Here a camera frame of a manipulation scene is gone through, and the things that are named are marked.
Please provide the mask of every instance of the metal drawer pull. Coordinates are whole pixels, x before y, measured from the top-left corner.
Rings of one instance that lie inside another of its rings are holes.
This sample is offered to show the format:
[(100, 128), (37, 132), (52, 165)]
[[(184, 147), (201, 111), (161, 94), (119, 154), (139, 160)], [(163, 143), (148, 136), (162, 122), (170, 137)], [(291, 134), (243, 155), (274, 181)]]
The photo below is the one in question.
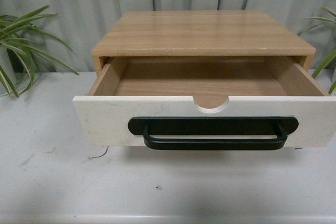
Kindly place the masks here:
[[(294, 117), (132, 118), (128, 128), (155, 150), (277, 150), (299, 123)], [(276, 135), (276, 138), (155, 138), (151, 135)]]

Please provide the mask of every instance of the table surface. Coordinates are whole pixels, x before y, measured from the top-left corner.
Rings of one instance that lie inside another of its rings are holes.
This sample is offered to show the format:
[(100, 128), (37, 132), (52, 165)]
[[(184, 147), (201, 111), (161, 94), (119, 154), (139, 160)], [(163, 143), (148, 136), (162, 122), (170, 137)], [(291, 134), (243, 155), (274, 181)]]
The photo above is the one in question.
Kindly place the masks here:
[(71, 100), (95, 78), (46, 73), (0, 98), (0, 223), (336, 222), (336, 136), (326, 148), (111, 146), (89, 159), (106, 148), (89, 145)]

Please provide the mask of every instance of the wooden top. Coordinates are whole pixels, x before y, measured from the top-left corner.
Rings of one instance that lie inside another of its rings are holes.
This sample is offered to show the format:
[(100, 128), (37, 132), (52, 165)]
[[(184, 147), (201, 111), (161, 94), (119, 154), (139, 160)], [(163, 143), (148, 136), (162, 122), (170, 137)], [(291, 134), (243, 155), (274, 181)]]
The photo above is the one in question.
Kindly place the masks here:
[(258, 10), (126, 13), (92, 50), (103, 56), (312, 56), (315, 48)]

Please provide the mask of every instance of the white drawer front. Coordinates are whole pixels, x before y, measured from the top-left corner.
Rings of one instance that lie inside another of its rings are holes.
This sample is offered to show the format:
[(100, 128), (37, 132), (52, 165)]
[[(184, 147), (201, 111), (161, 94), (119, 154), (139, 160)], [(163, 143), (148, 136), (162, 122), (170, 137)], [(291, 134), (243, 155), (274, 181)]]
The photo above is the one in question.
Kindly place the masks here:
[(94, 145), (145, 146), (142, 136), (128, 130), (137, 116), (294, 116), (299, 126), (285, 147), (324, 147), (336, 131), (336, 97), (232, 96), (214, 109), (184, 96), (86, 96), (73, 103)]

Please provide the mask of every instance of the drawer unit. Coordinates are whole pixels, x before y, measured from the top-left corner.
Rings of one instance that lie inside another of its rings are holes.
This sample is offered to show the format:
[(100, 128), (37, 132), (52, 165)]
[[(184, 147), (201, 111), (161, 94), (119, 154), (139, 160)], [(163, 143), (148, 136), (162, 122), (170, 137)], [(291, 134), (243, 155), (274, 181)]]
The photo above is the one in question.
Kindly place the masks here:
[(326, 146), (336, 98), (307, 73), (314, 52), (261, 11), (127, 13), (93, 49), (97, 80), (73, 103), (95, 145)]

